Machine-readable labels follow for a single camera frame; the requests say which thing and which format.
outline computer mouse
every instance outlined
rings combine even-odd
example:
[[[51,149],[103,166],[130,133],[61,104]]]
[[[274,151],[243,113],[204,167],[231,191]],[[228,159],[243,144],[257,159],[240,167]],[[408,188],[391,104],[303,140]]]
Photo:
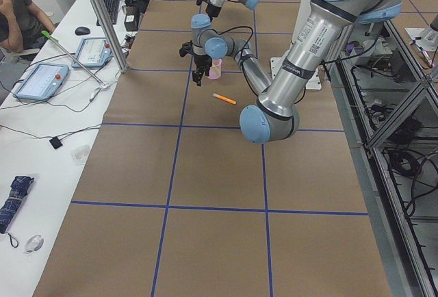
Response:
[[[76,36],[88,35],[89,33],[90,33],[90,29],[88,29],[87,27],[78,27],[75,30],[75,35]]]

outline hand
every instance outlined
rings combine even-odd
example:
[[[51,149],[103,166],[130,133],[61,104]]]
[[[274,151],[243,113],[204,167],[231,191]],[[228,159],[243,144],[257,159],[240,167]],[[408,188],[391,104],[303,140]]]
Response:
[[[0,4],[0,13],[4,16],[10,16],[14,14],[14,7],[12,6],[12,0],[3,0]]]

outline keyboard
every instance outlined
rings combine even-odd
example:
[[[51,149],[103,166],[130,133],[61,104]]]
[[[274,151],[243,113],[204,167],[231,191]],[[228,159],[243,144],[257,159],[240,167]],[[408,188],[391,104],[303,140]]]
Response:
[[[117,23],[117,15],[118,15],[118,6],[120,4],[120,0],[103,0],[105,3],[105,7],[107,8],[109,18],[113,25]]]

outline pink cup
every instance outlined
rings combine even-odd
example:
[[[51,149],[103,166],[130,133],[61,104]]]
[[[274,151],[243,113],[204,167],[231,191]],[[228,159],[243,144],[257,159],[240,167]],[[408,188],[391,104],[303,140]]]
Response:
[[[221,72],[220,72],[220,65],[222,64],[222,60],[221,59],[219,59],[219,60],[213,59],[212,62],[213,63],[211,65],[210,73],[209,73],[208,77],[210,79],[215,80],[215,79],[220,77],[220,74],[221,74]]]

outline orange marker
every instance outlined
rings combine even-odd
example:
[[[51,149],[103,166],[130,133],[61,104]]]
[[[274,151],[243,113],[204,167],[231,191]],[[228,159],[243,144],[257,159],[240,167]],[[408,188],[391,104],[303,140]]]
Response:
[[[229,99],[228,97],[225,97],[225,96],[222,96],[222,95],[219,95],[219,94],[216,94],[216,93],[213,93],[213,97],[216,97],[217,99],[220,99],[222,101],[225,101],[225,102],[228,102],[228,103],[231,103],[231,104],[236,104],[237,103],[236,101],[234,101],[232,99]]]

